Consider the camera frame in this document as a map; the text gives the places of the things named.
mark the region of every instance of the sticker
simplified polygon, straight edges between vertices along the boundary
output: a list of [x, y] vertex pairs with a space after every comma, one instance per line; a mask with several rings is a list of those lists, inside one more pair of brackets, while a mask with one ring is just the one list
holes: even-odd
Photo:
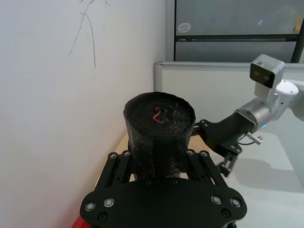
[[189, 32], [191, 30], [191, 24], [189, 23], [181, 23], [179, 25], [179, 32], [181, 33], [185, 33], [185, 32]]

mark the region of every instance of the red mark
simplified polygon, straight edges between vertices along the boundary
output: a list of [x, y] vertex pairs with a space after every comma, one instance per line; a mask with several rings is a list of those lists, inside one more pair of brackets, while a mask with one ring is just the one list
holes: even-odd
[[153, 116], [153, 120], [155, 122], [158, 122], [159, 124], [162, 124], [162, 123], [164, 124], [165, 122], [160, 121], [160, 120], [157, 119], [157, 117], [162, 113], [161, 108], [160, 107], [156, 107], [155, 109], [158, 111], [158, 113], [155, 116]]

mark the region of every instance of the cabinet door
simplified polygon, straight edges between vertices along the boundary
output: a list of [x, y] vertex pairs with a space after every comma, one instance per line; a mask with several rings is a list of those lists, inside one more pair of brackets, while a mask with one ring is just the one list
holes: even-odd
[[295, 42], [177, 42], [176, 61], [252, 62], [266, 54], [290, 63]]
[[296, 34], [304, 0], [177, 0], [176, 35]]

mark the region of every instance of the cable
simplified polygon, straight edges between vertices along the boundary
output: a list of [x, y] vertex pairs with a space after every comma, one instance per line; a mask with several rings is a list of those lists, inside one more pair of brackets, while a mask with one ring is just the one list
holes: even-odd
[[255, 142], [251, 142], [251, 143], [238, 143], [238, 144], [240, 144], [240, 145], [243, 145], [243, 146], [249, 146], [249, 145], [252, 145], [252, 144], [254, 144]]

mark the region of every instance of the black tape roll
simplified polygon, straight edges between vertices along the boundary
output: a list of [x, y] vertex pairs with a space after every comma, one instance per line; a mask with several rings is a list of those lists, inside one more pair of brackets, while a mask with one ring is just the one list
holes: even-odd
[[177, 96], [153, 92], [130, 100], [123, 112], [138, 179], [181, 172], [195, 113]]

